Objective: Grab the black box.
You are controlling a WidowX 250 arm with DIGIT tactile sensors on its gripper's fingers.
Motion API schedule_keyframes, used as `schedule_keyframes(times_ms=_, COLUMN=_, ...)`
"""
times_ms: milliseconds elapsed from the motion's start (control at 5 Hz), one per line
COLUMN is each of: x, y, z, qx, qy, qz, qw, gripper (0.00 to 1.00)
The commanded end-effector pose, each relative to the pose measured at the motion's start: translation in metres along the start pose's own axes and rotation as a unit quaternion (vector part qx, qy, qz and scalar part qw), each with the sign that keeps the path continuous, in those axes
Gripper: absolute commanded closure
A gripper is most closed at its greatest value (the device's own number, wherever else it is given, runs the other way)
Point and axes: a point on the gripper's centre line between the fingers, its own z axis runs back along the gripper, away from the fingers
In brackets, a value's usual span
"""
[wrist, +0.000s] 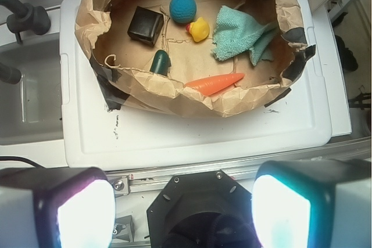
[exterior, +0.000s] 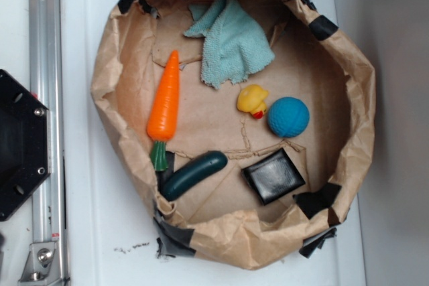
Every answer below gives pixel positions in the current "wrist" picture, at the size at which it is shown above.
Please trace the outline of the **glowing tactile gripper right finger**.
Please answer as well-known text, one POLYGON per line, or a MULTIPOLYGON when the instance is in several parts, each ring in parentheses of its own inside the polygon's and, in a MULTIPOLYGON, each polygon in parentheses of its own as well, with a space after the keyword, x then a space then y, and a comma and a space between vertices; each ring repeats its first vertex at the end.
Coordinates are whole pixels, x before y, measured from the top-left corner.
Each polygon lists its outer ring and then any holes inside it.
POLYGON ((267 161, 252 217, 263 247, 371 247, 371 162, 267 161))

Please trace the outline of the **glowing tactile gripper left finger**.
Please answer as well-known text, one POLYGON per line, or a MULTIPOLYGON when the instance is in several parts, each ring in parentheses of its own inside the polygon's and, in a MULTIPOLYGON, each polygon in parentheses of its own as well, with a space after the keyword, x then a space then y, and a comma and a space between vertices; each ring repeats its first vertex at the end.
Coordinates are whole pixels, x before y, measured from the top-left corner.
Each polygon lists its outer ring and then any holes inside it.
POLYGON ((115 215, 99 168, 1 170, 1 247, 109 247, 115 215))

